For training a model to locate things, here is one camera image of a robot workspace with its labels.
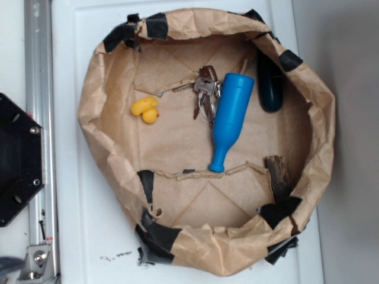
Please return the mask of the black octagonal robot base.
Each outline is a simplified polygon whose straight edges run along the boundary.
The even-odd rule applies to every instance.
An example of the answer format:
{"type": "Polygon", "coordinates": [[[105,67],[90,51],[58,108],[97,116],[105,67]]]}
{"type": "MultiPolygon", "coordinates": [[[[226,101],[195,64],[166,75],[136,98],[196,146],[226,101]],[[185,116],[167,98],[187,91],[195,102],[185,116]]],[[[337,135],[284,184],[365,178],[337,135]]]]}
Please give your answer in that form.
{"type": "Polygon", "coordinates": [[[44,185],[43,129],[1,94],[1,227],[8,226],[44,185]]]}

